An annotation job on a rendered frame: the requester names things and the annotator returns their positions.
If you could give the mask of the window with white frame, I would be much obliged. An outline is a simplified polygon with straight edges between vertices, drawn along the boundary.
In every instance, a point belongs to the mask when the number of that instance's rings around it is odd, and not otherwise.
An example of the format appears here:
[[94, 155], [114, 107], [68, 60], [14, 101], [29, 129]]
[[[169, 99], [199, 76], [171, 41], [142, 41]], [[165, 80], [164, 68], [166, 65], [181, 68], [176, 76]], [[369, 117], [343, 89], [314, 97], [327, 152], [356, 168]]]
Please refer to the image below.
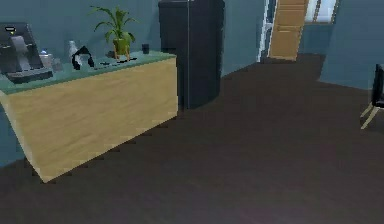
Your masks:
[[339, 0], [308, 0], [306, 23], [333, 23]]

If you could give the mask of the flat black utensil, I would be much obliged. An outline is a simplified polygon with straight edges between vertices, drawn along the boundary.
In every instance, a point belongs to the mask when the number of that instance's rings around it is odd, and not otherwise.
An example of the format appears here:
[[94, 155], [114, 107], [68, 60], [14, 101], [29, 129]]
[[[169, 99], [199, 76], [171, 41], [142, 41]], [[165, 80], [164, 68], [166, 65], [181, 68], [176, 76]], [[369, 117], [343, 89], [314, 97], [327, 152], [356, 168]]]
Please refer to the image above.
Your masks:
[[133, 58], [130, 58], [129, 60], [127, 60], [127, 59], [125, 59], [125, 60], [113, 59], [111, 61], [102, 61], [102, 62], [98, 62], [97, 64], [95, 64], [94, 70], [106, 69], [109, 67], [119, 67], [119, 66], [127, 65], [129, 63], [136, 62], [136, 60], [137, 60], [137, 58], [133, 57]]

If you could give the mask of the green potted house plant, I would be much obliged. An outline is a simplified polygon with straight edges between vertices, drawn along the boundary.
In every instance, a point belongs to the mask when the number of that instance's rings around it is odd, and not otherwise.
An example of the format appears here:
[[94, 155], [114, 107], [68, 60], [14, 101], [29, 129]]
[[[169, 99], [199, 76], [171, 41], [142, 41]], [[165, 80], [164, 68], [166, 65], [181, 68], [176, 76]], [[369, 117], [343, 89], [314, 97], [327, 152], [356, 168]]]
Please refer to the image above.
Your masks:
[[136, 41], [136, 37], [125, 29], [125, 26], [129, 22], [137, 22], [137, 19], [132, 18], [130, 13], [126, 10], [116, 6], [114, 9], [109, 9], [100, 6], [91, 6], [91, 14], [96, 12], [105, 13], [108, 16], [107, 21], [98, 22], [94, 28], [97, 31], [100, 26], [106, 26], [109, 28], [104, 33], [106, 42], [112, 41], [113, 44], [113, 57], [116, 60], [120, 59], [121, 55], [126, 57], [126, 60], [130, 60], [130, 47], [131, 43]]

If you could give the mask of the wooden kitchen counter teal top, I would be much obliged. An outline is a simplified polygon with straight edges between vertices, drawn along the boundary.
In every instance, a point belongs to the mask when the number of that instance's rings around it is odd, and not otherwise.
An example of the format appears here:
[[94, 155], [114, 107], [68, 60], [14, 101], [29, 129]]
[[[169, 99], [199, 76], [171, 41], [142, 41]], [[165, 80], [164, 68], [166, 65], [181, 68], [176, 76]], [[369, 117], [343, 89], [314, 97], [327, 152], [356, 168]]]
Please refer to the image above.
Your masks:
[[0, 106], [43, 182], [177, 116], [176, 57], [131, 56], [126, 63], [0, 87]]

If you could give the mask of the black fridge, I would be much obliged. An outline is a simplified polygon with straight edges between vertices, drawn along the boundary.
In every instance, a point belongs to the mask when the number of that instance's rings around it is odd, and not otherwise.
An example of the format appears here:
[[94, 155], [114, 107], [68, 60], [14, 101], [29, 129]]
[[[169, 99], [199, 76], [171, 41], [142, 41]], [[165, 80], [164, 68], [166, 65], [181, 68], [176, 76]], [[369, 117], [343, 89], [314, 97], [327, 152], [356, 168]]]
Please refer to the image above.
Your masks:
[[160, 0], [161, 51], [174, 54], [180, 109], [194, 109], [220, 92], [224, 0]]

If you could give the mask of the black chair pale legs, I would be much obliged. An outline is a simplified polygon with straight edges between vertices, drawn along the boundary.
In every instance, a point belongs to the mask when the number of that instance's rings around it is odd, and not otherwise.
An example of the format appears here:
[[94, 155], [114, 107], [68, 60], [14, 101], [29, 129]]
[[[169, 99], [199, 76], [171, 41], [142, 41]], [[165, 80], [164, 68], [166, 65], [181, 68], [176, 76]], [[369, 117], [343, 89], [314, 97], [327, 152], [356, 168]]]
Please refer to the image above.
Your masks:
[[362, 124], [361, 129], [365, 129], [380, 110], [384, 111], [384, 64], [375, 65], [371, 101], [360, 115], [361, 118], [364, 118], [365, 115], [369, 113], [369, 116]]

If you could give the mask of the wooden room door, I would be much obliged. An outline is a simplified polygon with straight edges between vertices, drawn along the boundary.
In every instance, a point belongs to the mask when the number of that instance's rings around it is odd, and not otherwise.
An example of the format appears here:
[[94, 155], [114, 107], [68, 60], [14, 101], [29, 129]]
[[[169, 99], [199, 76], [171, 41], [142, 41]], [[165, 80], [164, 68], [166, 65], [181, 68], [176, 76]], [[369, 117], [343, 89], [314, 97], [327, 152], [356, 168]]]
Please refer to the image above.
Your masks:
[[308, 0], [277, 0], [268, 57], [295, 61]]

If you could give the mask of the black coffee machine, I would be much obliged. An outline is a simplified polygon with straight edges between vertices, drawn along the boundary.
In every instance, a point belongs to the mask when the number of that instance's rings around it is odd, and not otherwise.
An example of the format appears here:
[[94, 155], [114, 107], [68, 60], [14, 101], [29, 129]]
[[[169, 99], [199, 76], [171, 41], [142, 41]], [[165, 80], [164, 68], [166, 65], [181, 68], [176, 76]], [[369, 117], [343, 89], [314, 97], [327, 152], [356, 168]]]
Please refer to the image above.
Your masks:
[[15, 84], [51, 78], [26, 22], [0, 22], [0, 73]]

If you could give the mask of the small grey shaker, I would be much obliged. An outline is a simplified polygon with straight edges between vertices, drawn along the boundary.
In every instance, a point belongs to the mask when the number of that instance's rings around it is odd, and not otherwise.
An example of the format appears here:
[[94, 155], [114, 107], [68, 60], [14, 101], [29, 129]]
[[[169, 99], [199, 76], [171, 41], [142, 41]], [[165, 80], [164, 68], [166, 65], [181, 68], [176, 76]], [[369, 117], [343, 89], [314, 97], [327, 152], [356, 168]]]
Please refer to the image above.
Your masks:
[[39, 54], [42, 64], [45, 68], [53, 67], [53, 55], [48, 53], [46, 50], [42, 50]]

